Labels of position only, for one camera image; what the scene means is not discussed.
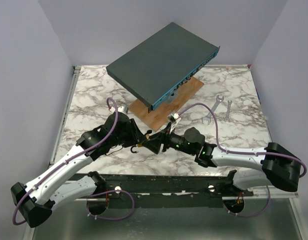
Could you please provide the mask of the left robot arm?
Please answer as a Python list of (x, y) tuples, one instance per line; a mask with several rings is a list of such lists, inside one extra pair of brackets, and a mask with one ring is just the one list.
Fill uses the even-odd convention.
[(113, 147), (134, 147), (146, 139), (134, 119), (121, 112), (111, 114), (104, 124), (84, 132), (67, 154), (48, 170), (25, 184), (17, 182), (11, 187), (15, 205), (12, 223), (15, 226), (27, 223), (35, 228), (65, 203), (113, 193), (96, 171), (73, 183), (66, 184), (66, 181)]

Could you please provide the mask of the yellow padlock with black shackle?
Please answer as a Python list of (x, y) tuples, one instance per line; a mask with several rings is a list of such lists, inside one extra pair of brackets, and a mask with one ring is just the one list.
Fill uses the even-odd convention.
[(144, 134), (142, 134), (142, 135), (138, 135), (138, 136), (137, 136), (137, 142), (136, 142), (134, 145), (132, 145), (132, 146), (130, 147), (130, 152), (131, 152), (132, 154), (137, 154), (138, 151), (137, 151), (137, 150), (134, 150), (134, 148), (140, 148), (140, 147), (142, 147), (142, 146), (143, 146), (143, 143), (146, 142), (146, 141), (149, 139), (149, 137), (150, 137), (150, 135), (152, 134), (152, 132), (153, 132), (153, 131), (152, 131), (151, 129), (149, 129), (149, 130), (146, 131), (146, 133), (144, 133)]

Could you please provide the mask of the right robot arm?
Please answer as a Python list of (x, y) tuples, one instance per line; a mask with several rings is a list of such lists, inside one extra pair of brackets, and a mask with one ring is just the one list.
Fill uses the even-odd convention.
[(239, 167), (230, 180), (224, 183), (224, 191), (235, 196), (241, 190), (252, 187), (274, 186), (285, 192), (298, 190), (301, 163), (295, 155), (275, 142), (260, 148), (219, 148), (207, 143), (196, 128), (177, 135), (167, 127), (153, 134), (142, 146), (155, 154), (169, 148), (192, 155), (194, 161), (204, 167)]

